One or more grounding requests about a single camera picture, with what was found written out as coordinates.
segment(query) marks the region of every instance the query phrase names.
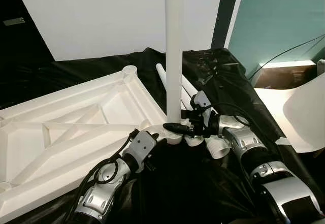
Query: black plastic sheet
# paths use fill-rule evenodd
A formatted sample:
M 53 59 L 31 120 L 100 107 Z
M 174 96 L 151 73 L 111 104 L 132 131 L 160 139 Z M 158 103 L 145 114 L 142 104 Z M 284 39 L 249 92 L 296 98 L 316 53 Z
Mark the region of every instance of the black plastic sheet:
M 165 66 L 165 55 L 147 48 L 143 52 L 102 58 L 53 62 L 29 70 L 19 68 L 20 76 L 8 77 L 1 86 L 13 87 L 1 98 L 0 108 L 120 71 L 135 65 L 138 77 L 166 111 L 166 92 L 155 64 Z M 284 134 L 245 77 L 244 67 L 226 50 L 187 51 L 183 53 L 183 74 L 198 89 L 204 90 L 211 103 L 233 103 L 245 110 L 263 129 L 263 140 L 274 154 L 283 157 L 288 167 L 313 190 L 323 207 L 323 195 L 291 146 L 277 147 L 274 142 Z M 217 108 L 232 114 L 232 108 Z M 267 223 L 258 217 L 243 181 L 235 156 L 213 160 L 205 144 L 190 148 L 185 142 L 172 146 L 161 144 L 150 164 L 134 176 L 120 191 L 111 215 L 119 223 L 203 222 Z M 74 192 L 47 203 L 13 221 L 14 223 L 60 223 L 70 208 Z

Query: teal wall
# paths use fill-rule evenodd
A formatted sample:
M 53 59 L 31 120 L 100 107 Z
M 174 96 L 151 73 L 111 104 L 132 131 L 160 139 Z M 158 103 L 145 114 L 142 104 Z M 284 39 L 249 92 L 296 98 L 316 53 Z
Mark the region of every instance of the teal wall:
M 258 63 L 324 33 L 325 0 L 241 0 L 229 50 L 250 75 Z M 274 61 L 311 59 L 325 46 L 318 41 Z

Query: white panel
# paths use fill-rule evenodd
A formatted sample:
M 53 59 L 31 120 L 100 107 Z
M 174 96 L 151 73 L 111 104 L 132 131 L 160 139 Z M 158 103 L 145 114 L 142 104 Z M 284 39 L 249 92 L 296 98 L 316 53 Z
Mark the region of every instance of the white panel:
M 165 51 L 165 0 L 23 0 L 55 60 Z M 184 0 L 184 50 L 208 49 L 219 0 Z

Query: white wall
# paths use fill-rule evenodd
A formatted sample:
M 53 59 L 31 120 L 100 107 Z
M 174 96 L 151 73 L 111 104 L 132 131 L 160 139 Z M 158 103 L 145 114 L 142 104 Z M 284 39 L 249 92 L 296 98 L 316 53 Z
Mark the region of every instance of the white wall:
M 165 0 L 23 0 L 55 60 L 165 51 Z M 184 50 L 209 49 L 219 0 L 184 0 Z

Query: black tarp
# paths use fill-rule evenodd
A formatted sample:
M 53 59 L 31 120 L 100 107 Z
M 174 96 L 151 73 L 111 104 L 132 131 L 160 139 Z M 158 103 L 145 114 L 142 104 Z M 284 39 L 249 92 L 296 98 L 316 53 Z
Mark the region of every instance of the black tarp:
M 14 67 L 16 77 L 4 74 L 0 108 L 86 82 L 135 65 L 138 77 L 166 111 L 166 93 L 155 69 L 165 66 L 165 55 L 147 48 L 143 52 L 93 59 L 53 62 L 27 69 Z M 183 74 L 198 89 L 204 90 L 212 103 L 233 103 L 259 124 L 264 131 L 256 134 L 274 154 L 280 154 L 286 165 L 313 190 L 321 206 L 324 197 L 291 146 L 276 147 L 283 137 L 271 114 L 245 77 L 244 67 L 225 49 L 187 51 L 183 53 Z M 220 106 L 220 113 L 232 114 L 232 108 Z M 124 186 L 112 218 L 121 223 L 203 222 L 228 223 L 234 219 L 252 218 L 250 223 L 266 223 L 258 218 L 259 206 L 253 204 L 241 180 L 240 167 L 234 155 L 212 160 L 205 144 L 190 148 L 160 145 L 153 157 L 155 171 L 145 170 Z M 14 223 L 60 223 L 70 207 L 74 192 L 53 200 L 13 221 Z

